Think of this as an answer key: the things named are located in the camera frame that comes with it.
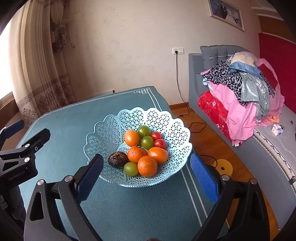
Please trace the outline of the pile of clothes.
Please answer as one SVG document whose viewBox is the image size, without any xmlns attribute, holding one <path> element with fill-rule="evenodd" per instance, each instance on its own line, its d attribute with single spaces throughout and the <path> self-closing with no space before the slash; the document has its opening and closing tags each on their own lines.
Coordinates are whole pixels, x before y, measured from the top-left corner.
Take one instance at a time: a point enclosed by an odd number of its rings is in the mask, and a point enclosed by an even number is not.
<svg viewBox="0 0 296 241">
<path fill-rule="evenodd" d="M 234 147 L 250 138 L 256 126 L 280 123 L 285 98 L 274 69 L 264 58 L 237 52 L 201 76 L 209 90 L 199 106 L 204 107 L 210 97 L 211 106 L 222 108 L 218 127 Z"/>
</svg>

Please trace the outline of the green tomato with stem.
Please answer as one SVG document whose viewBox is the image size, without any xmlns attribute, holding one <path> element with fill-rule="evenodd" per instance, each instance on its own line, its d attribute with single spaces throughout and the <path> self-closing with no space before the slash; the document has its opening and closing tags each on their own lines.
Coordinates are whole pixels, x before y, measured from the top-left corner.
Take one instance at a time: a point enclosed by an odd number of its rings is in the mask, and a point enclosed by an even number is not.
<svg viewBox="0 0 296 241">
<path fill-rule="evenodd" d="M 150 136 L 152 132 L 148 126 L 140 126 L 137 129 L 137 133 L 139 134 L 140 138 L 144 138 L 145 136 Z"/>
</svg>

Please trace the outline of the mandarin orange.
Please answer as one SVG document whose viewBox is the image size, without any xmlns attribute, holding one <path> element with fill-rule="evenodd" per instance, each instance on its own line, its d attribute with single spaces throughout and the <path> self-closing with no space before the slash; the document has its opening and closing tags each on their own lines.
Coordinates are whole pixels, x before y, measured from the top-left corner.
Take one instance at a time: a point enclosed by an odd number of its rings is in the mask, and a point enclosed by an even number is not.
<svg viewBox="0 0 296 241">
<path fill-rule="evenodd" d="M 140 158 L 147 156 L 147 151 L 141 147 L 133 146 L 126 154 L 130 162 L 138 163 Z"/>
<path fill-rule="evenodd" d="M 155 159 L 158 165 L 164 164 L 168 158 L 169 154 L 165 149 L 159 147 L 152 147 L 148 150 L 148 156 Z"/>
<path fill-rule="evenodd" d="M 158 170 L 158 163 L 150 156 L 143 156 L 137 163 L 138 172 L 144 177 L 153 177 Z"/>
</svg>

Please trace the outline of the large red tomato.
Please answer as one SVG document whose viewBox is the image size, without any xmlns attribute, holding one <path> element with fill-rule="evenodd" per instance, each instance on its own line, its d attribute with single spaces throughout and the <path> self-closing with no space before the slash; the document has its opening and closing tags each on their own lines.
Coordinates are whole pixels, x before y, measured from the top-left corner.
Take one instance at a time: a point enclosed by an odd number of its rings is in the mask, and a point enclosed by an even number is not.
<svg viewBox="0 0 296 241">
<path fill-rule="evenodd" d="M 167 148 L 167 143 L 162 138 L 159 138 L 159 139 L 154 141 L 154 147 L 166 149 Z"/>
</svg>

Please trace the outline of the dark wrinkled passion fruit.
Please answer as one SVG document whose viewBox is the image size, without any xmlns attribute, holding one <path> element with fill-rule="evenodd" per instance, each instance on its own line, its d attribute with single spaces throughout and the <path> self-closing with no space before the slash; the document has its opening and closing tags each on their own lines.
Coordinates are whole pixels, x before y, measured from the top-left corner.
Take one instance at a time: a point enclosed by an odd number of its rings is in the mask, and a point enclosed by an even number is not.
<svg viewBox="0 0 296 241">
<path fill-rule="evenodd" d="M 109 165 L 114 168 L 123 168 L 129 162 L 128 156 L 124 152 L 115 152 L 108 157 Z"/>
</svg>

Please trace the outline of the framed wall picture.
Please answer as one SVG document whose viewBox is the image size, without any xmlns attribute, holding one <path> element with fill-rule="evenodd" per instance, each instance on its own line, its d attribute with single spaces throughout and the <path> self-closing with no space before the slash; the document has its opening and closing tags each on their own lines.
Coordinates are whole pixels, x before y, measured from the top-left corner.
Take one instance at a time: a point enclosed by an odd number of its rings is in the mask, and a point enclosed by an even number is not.
<svg viewBox="0 0 296 241">
<path fill-rule="evenodd" d="M 212 18 L 219 19 L 233 27 L 245 31 L 241 10 L 227 1 L 208 0 L 207 3 Z"/>
</svg>

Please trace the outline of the green tomato smooth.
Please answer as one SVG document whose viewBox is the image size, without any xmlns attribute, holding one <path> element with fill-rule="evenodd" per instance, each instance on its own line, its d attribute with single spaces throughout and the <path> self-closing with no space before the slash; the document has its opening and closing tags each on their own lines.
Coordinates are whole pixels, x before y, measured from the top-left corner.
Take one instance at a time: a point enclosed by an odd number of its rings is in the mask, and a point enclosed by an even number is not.
<svg viewBox="0 0 296 241">
<path fill-rule="evenodd" d="M 124 165 L 123 171 L 128 176 L 136 176 L 138 175 L 137 163 L 128 162 Z"/>
</svg>

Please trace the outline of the brown window frame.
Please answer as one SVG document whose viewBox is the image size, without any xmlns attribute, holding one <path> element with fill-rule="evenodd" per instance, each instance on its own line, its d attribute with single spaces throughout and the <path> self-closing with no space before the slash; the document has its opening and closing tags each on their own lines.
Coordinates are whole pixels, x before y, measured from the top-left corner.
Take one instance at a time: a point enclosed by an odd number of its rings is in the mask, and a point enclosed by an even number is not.
<svg viewBox="0 0 296 241">
<path fill-rule="evenodd" d="M 14 95 L 12 92 L 1 98 L 1 109 L 0 109 L 0 126 L 1 128 L 19 112 Z"/>
</svg>

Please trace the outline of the small white box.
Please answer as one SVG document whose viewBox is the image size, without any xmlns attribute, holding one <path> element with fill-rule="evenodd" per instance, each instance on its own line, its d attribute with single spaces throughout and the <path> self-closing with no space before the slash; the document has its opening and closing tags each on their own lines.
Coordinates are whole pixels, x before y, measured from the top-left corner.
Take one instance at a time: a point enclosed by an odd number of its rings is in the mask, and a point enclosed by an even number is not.
<svg viewBox="0 0 296 241">
<path fill-rule="evenodd" d="M 278 125 L 278 124 L 274 124 L 272 126 L 272 129 L 271 129 L 272 133 L 275 135 L 275 136 L 279 136 L 283 133 L 283 128 L 281 127 L 281 125 Z"/>
</svg>

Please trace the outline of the small green tomato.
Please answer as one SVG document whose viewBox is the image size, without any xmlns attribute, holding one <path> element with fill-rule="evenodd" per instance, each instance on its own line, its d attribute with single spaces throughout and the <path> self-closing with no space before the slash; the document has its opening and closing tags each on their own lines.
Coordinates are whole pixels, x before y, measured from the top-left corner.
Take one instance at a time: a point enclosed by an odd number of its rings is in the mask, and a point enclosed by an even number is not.
<svg viewBox="0 0 296 241">
<path fill-rule="evenodd" d="M 144 149 L 149 150 L 150 148 L 152 148 L 154 146 L 153 138 L 150 137 L 150 136 L 143 137 L 142 140 L 141 140 L 141 146 Z"/>
</svg>

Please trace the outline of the grey sofa bed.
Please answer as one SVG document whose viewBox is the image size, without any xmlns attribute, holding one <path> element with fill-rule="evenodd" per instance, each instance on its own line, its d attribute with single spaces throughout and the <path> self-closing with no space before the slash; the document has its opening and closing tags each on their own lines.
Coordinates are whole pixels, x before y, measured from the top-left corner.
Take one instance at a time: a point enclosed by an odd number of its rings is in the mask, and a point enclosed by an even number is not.
<svg viewBox="0 0 296 241">
<path fill-rule="evenodd" d="M 231 45 L 189 55 L 189 106 L 258 180 L 279 228 L 295 210 L 295 113 L 265 60 Z"/>
</svg>

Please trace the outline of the light blue lattice basket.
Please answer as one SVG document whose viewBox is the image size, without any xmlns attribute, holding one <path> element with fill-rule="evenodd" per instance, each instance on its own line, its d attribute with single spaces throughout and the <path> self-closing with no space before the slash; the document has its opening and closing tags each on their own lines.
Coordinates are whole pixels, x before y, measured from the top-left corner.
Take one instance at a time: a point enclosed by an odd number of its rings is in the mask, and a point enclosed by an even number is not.
<svg viewBox="0 0 296 241">
<path fill-rule="evenodd" d="M 125 142 L 126 132 L 137 131 L 142 126 L 146 126 L 151 132 L 160 133 L 166 143 L 166 148 L 158 151 L 157 156 L 164 158 L 164 153 L 168 153 L 167 160 L 158 164 L 157 173 L 152 177 L 141 174 L 129 176 L 123 168 L 108 163 L 109 156 L 115 152 L 126 153 L 131 160 L 135 160 L 148 151 L 147 145 L 138 144 L 137 147 L 132 147 Z M 183 121 L 173 118 L 169 112 L 137 107 L 123 109 L 117 115 L 109 114 L 98 121 L 93 131 L 86 135 L 83 150 L 88 160 L 92 160 L 96 154 L 103 157 L 101 179 L 124 187 L 148 187 L 164 182 L 185 166 L 192 151 L 190 135 L 190 130 L 184 126 Z"/>
</svg>

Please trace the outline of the smooth orange tomato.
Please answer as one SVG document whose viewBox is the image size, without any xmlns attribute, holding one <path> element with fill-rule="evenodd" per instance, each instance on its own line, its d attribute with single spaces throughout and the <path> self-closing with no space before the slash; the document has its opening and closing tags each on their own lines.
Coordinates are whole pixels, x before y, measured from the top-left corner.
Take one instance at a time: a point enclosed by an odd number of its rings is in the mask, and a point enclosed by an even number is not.
<svg viewBox="0 0 296 241">
<path fill-rule="evenodd" d="M 124 141 L 129 147 L 138 146 L 140 142 L 140 136 L 138 132 L 134 130 L 128 130 L 124 134 Z"/>
</svg>

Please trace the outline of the small red tomato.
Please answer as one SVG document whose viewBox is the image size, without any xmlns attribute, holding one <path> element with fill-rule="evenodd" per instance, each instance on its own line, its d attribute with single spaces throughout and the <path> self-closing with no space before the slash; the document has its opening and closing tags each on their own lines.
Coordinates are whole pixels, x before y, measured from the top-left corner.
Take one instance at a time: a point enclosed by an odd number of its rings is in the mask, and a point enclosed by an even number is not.
<svg viewBox="0 0 296 241">
<path fill-rule="evenodd" d="M 152 133 L 151 133 L 151 137 L 152 137 L 152 139 L 153 139 L 154 141 L 163 138 L 163 136 L 161 135 L 160 132 L 152 132 Z"/>
</svg>

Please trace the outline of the white wall socket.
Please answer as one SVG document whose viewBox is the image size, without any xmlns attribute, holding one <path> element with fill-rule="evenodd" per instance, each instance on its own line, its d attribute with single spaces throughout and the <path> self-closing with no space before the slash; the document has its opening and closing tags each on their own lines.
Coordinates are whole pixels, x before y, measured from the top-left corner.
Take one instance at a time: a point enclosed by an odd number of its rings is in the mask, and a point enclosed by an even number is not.
<svg viewBox="0 0 296 241">
<path fill-rule="evenodd" d="M 184 54 L 184 48 L 173 48 L 173 54 Z"/>
</svg>

